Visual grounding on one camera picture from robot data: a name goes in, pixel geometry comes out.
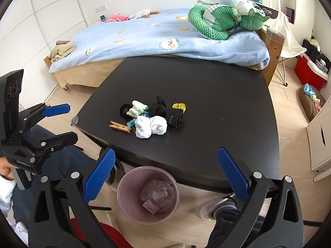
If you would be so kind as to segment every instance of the red storage box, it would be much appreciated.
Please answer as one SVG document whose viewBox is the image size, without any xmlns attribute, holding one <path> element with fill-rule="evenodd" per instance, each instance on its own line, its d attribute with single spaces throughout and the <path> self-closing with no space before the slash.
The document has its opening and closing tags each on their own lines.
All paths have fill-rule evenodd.
<svg viewBox="0 0 331 248">
<path fill-rule="evenodd" d="M 295 73 L 303 85 L 308 83 L 317 90 L 320 90 L 324 82 L 328 80 L 328 75 L 319 69 L 305 53 L 299 56 Z"/>
</svg>

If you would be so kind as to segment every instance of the pink stuffed toy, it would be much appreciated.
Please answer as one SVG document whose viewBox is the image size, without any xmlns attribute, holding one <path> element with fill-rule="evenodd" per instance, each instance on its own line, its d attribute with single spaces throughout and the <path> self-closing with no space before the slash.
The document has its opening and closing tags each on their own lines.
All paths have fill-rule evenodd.
<svg viewBox="0 0 331 248">
<path fill-rule="evenodd" d="M 111 15 L 109 17 L 109 19 L 105 21 L 105 23 L 111 22 L 111 21 L 114 21 L 114 20 L 116 20 L 116 21 L 125 21 L 125 20 L 129 20 L 129 17 L 121 15 L 121 14 Z"/>
</svg>

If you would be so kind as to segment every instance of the blue gripper pad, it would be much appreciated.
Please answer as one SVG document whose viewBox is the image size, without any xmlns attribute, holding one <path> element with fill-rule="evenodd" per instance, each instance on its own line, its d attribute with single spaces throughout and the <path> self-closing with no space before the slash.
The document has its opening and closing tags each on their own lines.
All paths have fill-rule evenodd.
<svg viewBox="0 0 331 248">
<path fill-rule="evenodd" d="M 109 149 L 102 158 L 99 158 L 98 165 L 96 165 L 93 172 L 85 181 L 83 199 L 86 204 L 90 200 L 96 199 L 114 164 L 115 152 Z"/>
<path fill-rule="evenodd" d="M 244 203 L 249 201 L 249 183 L 224 147 L 218 150 L 218 163 L 221 166 L 234 194 Z"/>
<path fill-rule="evenodd" d="M 60 104 L 56 106 L 47 107 L 43 112 L 43 116 L 51 117 L 57 116 L 62 114 L 67 114 L 70 112 L 70 105 L 69 104 Z"/>
</svg>

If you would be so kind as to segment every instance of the sneaker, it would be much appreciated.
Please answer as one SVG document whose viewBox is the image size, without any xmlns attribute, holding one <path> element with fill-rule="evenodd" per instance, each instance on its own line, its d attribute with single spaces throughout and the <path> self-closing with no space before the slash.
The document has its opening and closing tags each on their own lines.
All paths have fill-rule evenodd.
<svg viewBox="0 0 331 248">
<path fill-rule="evenodd" d="M 113 180 L 110 180 L 111 174 L 109 174 L 109 177 L 106 180 L 106 184 L 110 186 L 110 188 L 114 191 L 117 191 L 117 188 L 119 187 L 119 183 L 124 175 L 122 168 L 119 166 L 114 165 L 114 178 Z"/>
<path fill-rule="evenodd" d="M 200 209 L 200 217 L 203 220 L 207 220 L 207 221 L 215 220 L 214 212 L 218 209 L 221 203 L 224 203 L 228 200 L 233 201 L 237 206 L 236 200 L 234 199 L 234 194 L 227 194 L 221 198 L 211 200 L 207 202 L 205 205 L 203 205 L 202 208 Z"/>
</svg>

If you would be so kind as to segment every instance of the wall outlet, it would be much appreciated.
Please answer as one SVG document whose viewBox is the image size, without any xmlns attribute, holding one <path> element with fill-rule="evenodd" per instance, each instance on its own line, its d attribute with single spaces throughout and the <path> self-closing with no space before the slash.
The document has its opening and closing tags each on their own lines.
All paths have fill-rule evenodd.
<svg viewBox="0 0 331 248">
<path fill-rule="evenodd" d="M 99 12 L 101 12 L 103 10 L 106 10 L 106 9 L 107 9 L 106 5 L 102 5 L 98 8 L 96 8 L 94 11 L 95 11 L 95 13 L 99 13 Z"/>
</svg>

